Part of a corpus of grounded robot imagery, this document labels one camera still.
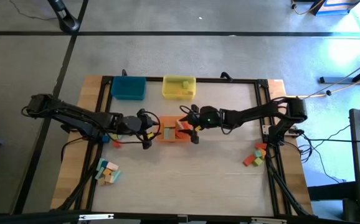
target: orange tray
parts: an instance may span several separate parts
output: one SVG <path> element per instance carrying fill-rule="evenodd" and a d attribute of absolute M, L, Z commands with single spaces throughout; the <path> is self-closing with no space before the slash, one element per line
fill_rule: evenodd
<path fill-rule="evenodd" d="M 165 123 L 173 123 L 184 116 L 161 116 L 159 117 L 159 120 L 161 121 L 161 129 L 159 132 L 161 133 L 159 136 L 156 137 L 158 141 L 161 142 L 189 142 L 191 141 L 191 137 L 186 133 L 181 133 L 178 130 L 178 127 L 174 128 L 175 131 L 175 139 L 164 139 L 163 138 L 163 130 L 165 129 Z M 187 123 L 187 121 L 181 121 L 181 124 L 183 125 L 184 129 L 192 129 L 192 126 Z"/>

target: gray floor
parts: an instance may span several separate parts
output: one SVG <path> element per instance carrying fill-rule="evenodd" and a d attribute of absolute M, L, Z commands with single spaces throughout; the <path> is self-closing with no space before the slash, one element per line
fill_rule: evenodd
<path fill-rule="evenodd" d="M 21 12 L 54 17 L 46 1 L 13 0 Z M 77 16 L 82 1 L 66 0 Z M 347 16 L 298 16 L 289 1 L 89 1 L 82 31 L 203 30 L 262 32 L 359 32 L 356 13 Z M 309 4 L 300 5 L 299 11 Z M 58 31 L 56 20 L 40 21 L 17 13 L 0 0 L 0 30 Z M 40 121 L 19 110 L 36 93 L 50 93 L 62 66 L 70 37 L 0 36 L 0 212 L 8 212 L 18 189 Z M 344 77 L 360 66 L 360 39 L 329 37 L 78 37 L 60 97 L 76 103 L 85 75 L 195 75 L 283 79 L 289 95 L 306 95 L 322 88 L 321 76 Z M 331 97 L 307 102 L 309 119 L 300 125 L 310 138 L 327 138 L 348 124 L 348 109 L 360 108 L 360 86 Z M 67 135 L 58 123 L 50 128 L 25 207 L 27 212 L 49 209 L 59 172 L 60 148 Z M 345 130 L 336 138 L 349 138 Z M 318 148 L 326 171 L 353 180 L 353 157 L 347 143 L 326 142 Z M 308 185 L 330 184 L 317 154 L 304 164 Z M 316 213 L 327 206 L 313 204 Z"/>

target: wooden table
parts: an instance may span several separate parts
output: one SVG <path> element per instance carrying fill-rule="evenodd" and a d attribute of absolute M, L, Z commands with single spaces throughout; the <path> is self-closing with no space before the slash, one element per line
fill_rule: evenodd
<path fill-rule="evenodd" d="M 77 106 L 87 110 L 95 111 L 101 82 L 101 76 L 87 76 L 83 84 L 83 88 L 80 92 Z M 285 95 L 285 88 L 282 80 L 268 80 L 268 84 L 271 98 Z M 109 87 L 107 86 L 103 94 L 103 101 L 101 106 L 102 111 L 105 109 L 105 103 L 107 102 L 108 94 Z M 71 133 L 69 136 L 69 141 L 79 137 L 79 133 Z M 296 139 L 294 138 L 286 137 L 285 140 L 296 144 Z M 86 150 L 86 141 L 79 141 L 78 143 L 67 146 L 52 199 L 51 208 L 57 208 L 59 205 L 61 205 L 78 184 L 82 173 Z M 281 147 L 281 154 L 288 188 L 293 193 L 297 201 L 305 208 L 305 210 L 309 213 L 313 213 L 298 151 L 292 146 L 285 145 Z M 83 197 L 80 208 L 86 208 L 89 188 L 90 181 L 83 190 Z M 276 191 L 280 213 L 285 213 L 282 193 L 278 186 L 276 187 Z"/>

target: yellow bin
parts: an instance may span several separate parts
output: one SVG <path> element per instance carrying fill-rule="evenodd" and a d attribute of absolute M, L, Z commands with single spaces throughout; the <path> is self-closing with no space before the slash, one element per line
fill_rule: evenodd
<path fill-rule="evenodd" d="M 166 75 L 163 77 L 162 95 L 170 100 L 192 100 L 196 86 L 195 77 Z"/>

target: plastic bin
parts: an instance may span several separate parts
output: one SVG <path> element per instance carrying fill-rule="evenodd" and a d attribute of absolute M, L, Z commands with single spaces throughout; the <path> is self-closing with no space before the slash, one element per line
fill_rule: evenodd
<path fill-rule="evenodd" d="M 146 90 L 145 77 L 115 77 L 111 95 L 118 100 L 143 100 Z"/>
<path fill-rule="evenodd" d="M 161 129 L 159 132 L 161 133 L 159 136 L 156 137 L 158 141 L 161 142 L 191 142 L 191 137 L 186 133 L 181 133 L 178 130 L 178 127 L 175 127 L 175 139 L 164 139 L 163 138 L 163 132 L 165 129 L 165 123 L 167 122 L 176 122 L 177 120 L 183 118 L 184 116 L 162 116 L 159 117 L 159 120 L 161 121 Z M 186 121 L 182 122 L 182 125 L 184 129 L 192 129 L 192 126 L 188 124 Z"/>
<path fill-rule="evenodd" d="M 163 77 L 162 95 L 170 100 L 192 100 L 196 94 L 196 78 L 177 75 Z"/>

